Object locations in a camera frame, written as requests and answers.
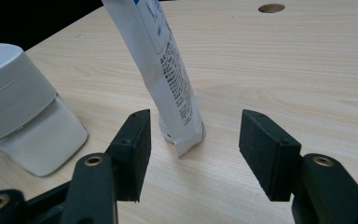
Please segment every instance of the toothpaste tube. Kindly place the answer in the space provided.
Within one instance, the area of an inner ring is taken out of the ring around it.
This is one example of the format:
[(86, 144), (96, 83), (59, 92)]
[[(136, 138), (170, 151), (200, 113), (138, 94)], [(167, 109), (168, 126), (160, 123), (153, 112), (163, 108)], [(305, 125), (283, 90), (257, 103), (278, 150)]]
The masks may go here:
[(178, 157), (205, 129), (185, 66), (158, 0), (102, 0), (159, 112), (159, 127)]

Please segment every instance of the white lid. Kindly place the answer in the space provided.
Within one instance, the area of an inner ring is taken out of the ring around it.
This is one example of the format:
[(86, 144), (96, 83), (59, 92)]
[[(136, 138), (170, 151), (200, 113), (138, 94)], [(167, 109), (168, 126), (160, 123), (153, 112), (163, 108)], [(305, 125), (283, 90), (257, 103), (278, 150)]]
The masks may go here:
[(56, 94), (21, 48), (0, 44), (0, 138), (34, 118)]
[(31, 64), (20, 47), (0, 44), (0, 88), (21, 75)]

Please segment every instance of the light wood grain surface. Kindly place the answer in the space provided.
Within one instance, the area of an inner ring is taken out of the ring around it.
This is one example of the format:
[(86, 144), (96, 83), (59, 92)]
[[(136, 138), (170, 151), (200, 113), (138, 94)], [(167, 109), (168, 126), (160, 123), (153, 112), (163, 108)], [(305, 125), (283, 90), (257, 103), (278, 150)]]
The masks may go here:
[(34, 177), (0, 153), (0, 189), (27, 199), (71, 179), (105, 151), (132, 112), (150, 108), (152, 154), (140, 203), (120, 223), (293, 223), (270, 203), (239, 152), (241, 111), (264, 113), (302, 144), (339, 160), (358, 183), (358, 1), (163, 2), (197, 95), (206, 139), (180, 159), (116, 26), (102, 7), (27, 51), (89, 132), (60, 170)]

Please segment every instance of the table surface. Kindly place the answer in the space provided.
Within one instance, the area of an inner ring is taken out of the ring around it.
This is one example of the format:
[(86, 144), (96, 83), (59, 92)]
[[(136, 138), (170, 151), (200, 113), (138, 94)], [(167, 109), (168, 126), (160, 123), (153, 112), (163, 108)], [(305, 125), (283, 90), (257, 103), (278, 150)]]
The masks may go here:
[(206, 139), (180, 159), (105, 8), (27, 54), (89, 132), (53, 175), (35, 177), (0, 153), (0, 189), (26, 199), (71, 179), (103, 152), (127, 118), (151, 109), (152, 153), (140, 203), (118, 203), (120, 223), (293, 223), (270, 203), (240, 154), (241, 111), (264, 113), (302, 144), (340, 161), (358, 183), (358, 1), (179, 0), (161, 5), (199, 101)]

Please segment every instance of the white tube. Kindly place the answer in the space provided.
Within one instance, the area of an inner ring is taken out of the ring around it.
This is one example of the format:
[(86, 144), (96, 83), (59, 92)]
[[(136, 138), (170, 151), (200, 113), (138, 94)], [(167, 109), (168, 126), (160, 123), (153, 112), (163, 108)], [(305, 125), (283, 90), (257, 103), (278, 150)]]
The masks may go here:
[(205, 130), (197, 99), (158, 0), (102, 0), (138, 66), (159, 112), (159, 126), (178, 156)]

